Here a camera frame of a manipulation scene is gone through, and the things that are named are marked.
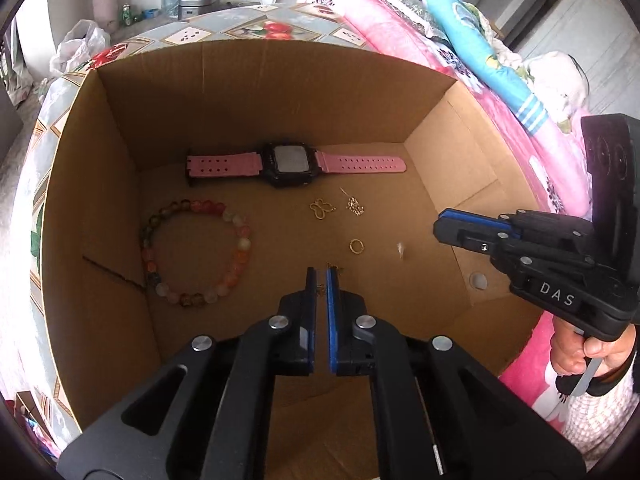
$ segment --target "metal rivet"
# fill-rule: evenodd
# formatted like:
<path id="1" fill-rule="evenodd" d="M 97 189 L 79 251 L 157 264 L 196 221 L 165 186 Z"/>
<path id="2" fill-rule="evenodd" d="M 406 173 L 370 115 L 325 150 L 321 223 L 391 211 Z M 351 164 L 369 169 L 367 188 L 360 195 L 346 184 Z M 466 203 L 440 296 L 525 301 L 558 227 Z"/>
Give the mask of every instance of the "metal rivet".
<path id="1" fill-rule="evenodd" d="M 376 325 L 376 318 L 373 316 L 358 316 L 356 325 L 360 328 L 373 328 Z"/>
<path id="2" fill-rule="evenodd" d="M 446 352 L 447 350 L 451 350 L 451 348 L 453 348 L 453 341 L 445 335 L 434 337 L 433 341 L 431 341 L 431 344 L 436 350 L 440 350 L 441 352 Z"/>
<path id="3" fill-rule="evenodd" d="M 199 335 L 193 338 L 191 341 L 191 348 L 193 348 L 196 352 L 203 352 L 205 350 L 209 350 L 213 345 L 213 341 L 208 335 Z"/>
<path id="4" fill-rule="evenodd" d="M 269 326 L 274 330 L 285 328 L 289 324 L 287 316 L 272 316 L 269 318 Z"/>

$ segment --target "white plastic bag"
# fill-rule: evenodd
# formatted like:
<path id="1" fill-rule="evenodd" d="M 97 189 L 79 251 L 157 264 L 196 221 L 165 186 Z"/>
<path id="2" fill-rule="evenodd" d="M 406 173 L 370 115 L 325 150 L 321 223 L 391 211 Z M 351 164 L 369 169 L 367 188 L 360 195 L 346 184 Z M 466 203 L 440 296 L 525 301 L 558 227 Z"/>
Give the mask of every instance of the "white plastic bag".
<path id="1" fill-rule="evenodd" d="M 110 36 L 92 20 L 80 20 L 58 45 L 58 51 L 49 61 L 52 77 L 71 72 L 82 63 L 110 46 Z"/>

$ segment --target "patterned tablecloth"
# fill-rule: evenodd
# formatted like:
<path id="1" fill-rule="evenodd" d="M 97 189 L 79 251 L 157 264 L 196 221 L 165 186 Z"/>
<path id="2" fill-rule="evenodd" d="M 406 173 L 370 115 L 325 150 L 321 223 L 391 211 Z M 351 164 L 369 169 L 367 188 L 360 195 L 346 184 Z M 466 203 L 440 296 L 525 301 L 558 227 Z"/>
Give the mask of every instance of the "patterned tablecloth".
<path id="1" fill-rule="evenodd" d="M 60 449 L 75 439 L 80 429 L 47 338 L 40 234 L 51 165 L 78 89 L 89 70 L 121 57 L 195 41 L 253 38 L 317 41 L 373 50 L 338 14 L 320 4 L 240 7 L 172 22 L 113 45 L 57 79 L 47 93 L 20 174 L 10 225 L 10 271 L 5 277 L 8 311 L 3 313 L 8 315 L 0 328 L 0 376 L 7 386 L 27 384 Z"/>

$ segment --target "white stripe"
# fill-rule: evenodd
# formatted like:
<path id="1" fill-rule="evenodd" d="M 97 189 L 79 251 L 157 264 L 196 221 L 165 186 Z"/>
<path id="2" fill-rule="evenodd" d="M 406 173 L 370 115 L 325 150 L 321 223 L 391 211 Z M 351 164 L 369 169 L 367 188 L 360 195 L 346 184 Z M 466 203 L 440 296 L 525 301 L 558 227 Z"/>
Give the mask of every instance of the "white stripe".
<path id="1" fill-rule="evenodd" d="M 518 113 L 516 114 L 517 118 L 520 118 L 520 114 L 523 113 L 523 111 L 527 109 L 527 107 L 531 104 L 531 100 L 532 99 L 533 99 L 533 94 L 531 93 L 531 94 L 529 94 L 529 97 L 527 97 L 527 100 L 524 101 L 524 103 L 520 107 L 520 110 L 518 110 Z"/>
<path id="2" fill-rule="evenodd" d="M 538 118 L 531 125 L 531 127 L 529 128 L 529 131 L 532 132 L 533 130 L 535 130 L 536 126 L 538 126 L 538 123 L 540 121 L 542 121 L 542 120 L 546 120 L 547 117 L 548 117 L 548 115 L 546 114 L 546 110 L 543 108 L 542 109 L 542 113 L 538 116 Z"/>
<path id="3" fill-rule="evenodd" d="M 538 108 L 540 108 L 540 101 L 536 101 L 535 106 L 531 110 L 529 110 L 527 116 L 522 119 L 522 124 L 527 124 L 527 122 L 529 122 L 529 119 L 533 117 L 533 114 L 536 113 L 536 110 L 538 110 Z"/>

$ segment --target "beaded bracelet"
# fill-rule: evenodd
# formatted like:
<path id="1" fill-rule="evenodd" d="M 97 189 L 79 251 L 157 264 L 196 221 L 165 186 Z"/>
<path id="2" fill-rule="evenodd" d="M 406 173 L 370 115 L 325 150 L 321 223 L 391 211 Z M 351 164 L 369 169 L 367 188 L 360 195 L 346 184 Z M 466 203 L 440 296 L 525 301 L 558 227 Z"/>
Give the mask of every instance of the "beaded bracelet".
<path id="1" fill-rule="evenodd" d="M 158 265 L 155 262 L 154 251 L 151 247 L 152 235 L 162 221 L 179 212 L 186 211 L 221 216 L 225 222 L 231 222 L 234 225 L 236 234 L 239 237 L 238 248 L 234 253 L 229 270 L 215 287 L 207 289 L 203 294 L 178 294 L 172 291 L 158 273 Z M 167 207 L 161 208 L 157 214 L 151 215 L 148 224 L 142 228 L 142 260 L 146 270 L 146 282 L 154 288 L 158 296 L 166 298 L 171 304 L 179 303 L 183 307 L 189 307 L 215 303 L 218 298 L 229 294 L 229 291 L 238 284 L 240 275 L 245 265 L 249 262 L 250 234 L 251 229 L 245 225 L 244 219 L 227 210 L 222 202 L 212 202 L 211 200 L 205 200 L 204 202 L 200 200 L 182 200 L 180 203 L 171 202 Z"/>

